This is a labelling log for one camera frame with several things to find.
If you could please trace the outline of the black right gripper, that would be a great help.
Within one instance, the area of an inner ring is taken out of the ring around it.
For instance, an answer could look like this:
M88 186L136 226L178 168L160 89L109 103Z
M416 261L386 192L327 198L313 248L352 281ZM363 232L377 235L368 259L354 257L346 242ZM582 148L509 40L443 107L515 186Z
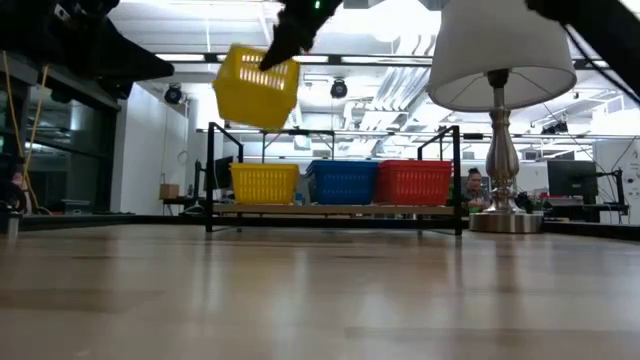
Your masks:
M307 51L309 32L316 33L334 16L343 0L280 0L280 3L284 5L278 13L281 23L274 27L274 39L259 64L260 71L268 71Z

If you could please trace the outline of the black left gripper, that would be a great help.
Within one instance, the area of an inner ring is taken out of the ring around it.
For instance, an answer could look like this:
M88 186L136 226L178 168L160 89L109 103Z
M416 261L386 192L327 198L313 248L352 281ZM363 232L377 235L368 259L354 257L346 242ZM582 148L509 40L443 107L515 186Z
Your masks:
M174 66L124 37L107 15L119 0L1 0L1 49L61 56L72 72L128 99L133 83L168 77Z

